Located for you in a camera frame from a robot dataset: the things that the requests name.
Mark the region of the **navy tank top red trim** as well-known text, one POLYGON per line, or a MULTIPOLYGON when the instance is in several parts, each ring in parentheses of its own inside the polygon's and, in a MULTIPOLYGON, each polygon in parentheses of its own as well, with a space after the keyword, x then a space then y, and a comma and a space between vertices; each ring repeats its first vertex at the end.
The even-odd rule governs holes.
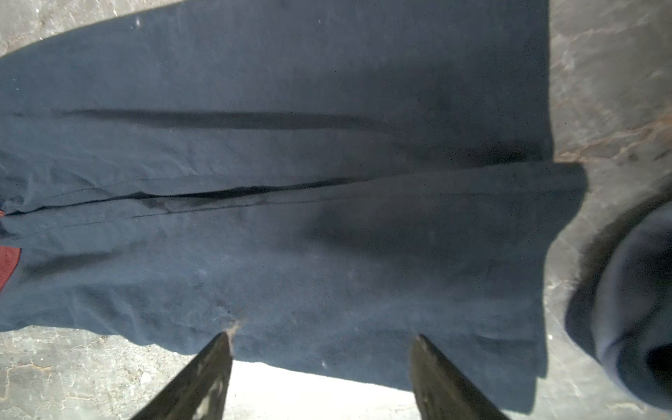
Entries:
POLYGON ((502 409, 547 366, 545 1, 185 1, 1 59, 1 328, 408 390, 427 336, 502 409))

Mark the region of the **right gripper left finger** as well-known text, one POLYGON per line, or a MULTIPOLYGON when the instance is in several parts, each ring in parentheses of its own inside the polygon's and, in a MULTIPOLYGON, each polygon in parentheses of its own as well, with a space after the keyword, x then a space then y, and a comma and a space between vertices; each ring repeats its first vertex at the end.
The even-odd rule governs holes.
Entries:
POLYGON ((222 420, 233 360, 229 336, 217 334, 133 420, 222 420))

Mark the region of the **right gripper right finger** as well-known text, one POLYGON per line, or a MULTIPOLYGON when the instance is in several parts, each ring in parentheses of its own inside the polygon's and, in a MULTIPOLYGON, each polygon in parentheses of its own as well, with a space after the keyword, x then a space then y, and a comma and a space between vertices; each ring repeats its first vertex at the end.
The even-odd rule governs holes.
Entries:
POLYGON ((423 420, 507 420, 425 336, 411 348, 411 383, 423 420))

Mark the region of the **grey-blue printed tank top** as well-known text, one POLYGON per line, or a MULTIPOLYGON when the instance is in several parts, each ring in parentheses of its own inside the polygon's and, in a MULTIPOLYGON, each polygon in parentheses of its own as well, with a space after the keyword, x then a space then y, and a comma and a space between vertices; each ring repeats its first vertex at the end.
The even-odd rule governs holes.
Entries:
POLYGON ((671 185, 593 237, 565 330, 607 377, 644 404, 671 408, 671 185))

